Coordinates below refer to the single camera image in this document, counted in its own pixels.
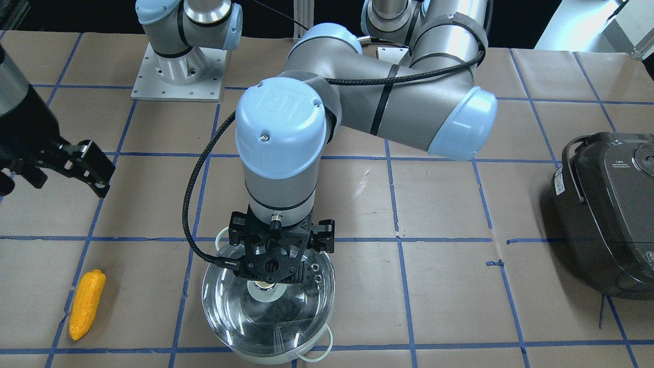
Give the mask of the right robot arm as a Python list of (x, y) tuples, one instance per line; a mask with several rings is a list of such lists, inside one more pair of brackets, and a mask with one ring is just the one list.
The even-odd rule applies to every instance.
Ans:
[[(100, 85), (126, 86), (131, 72), (136, 100), (214, 102), (219, 96), (224, 54), (239, 45), (241, 5), (231, 1), (138, 1), (138, 21), (146, 37), (141, 66), (135, 47), (108, 40), (108, 49), (91, 56), (87, 37), (80, 39), (73, 75), (86, 75)], [(2, 169), (40, 189), (44, 169), (86, 183), (98, 197), (107, 195), (115, 171), (96, 142), (71, 144), (59, 133), (56, 117), (5, 50), (2, 50)]]

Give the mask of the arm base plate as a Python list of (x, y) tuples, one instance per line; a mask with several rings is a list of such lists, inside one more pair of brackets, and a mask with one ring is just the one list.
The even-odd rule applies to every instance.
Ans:
[(148, 45), (131, 97), (140, 101), (219, 103), (229, 56), (229, 51), (195, 47), (184, 56), (164, 58)]
[(408, 51), (409, 49), (406, 47), (391, 47), (383, 45), (377, 47), (376, 56), (379, 60), (393, 64), (400, 64), (402, 60), (406, 58)]

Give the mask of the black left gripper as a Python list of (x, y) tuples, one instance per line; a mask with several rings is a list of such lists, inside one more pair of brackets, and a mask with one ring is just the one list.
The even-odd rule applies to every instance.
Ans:
[(237, 257), (236, 277), (268, 284), (306, 284), (314, 277), (318, 256), (334, 252), (336, 222), (312, 223), (308, 214), (299, 223), (282, 226), (273, 219), (264, 223), (252, 210), (232, 212), (229, 242), (244, 254)]

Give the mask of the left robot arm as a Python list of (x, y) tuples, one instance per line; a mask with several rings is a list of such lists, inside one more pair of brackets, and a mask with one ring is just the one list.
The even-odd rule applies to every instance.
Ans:
[(303, 284), (315, 254), (334, 251), (333, 220), (312, 223), (319, 162), (342, 126), (450, 160), (472, 160), (491, 132), (497, 98), (476, 86), (491, 1), (366, 1), (362, 29), (407, 52), (367, 56), (334, 23), (310, 28), (282, 73), (248, 88), (235, 112), (235, 143), (249, 196), (229, 242), (244, 254), (240, 278)]

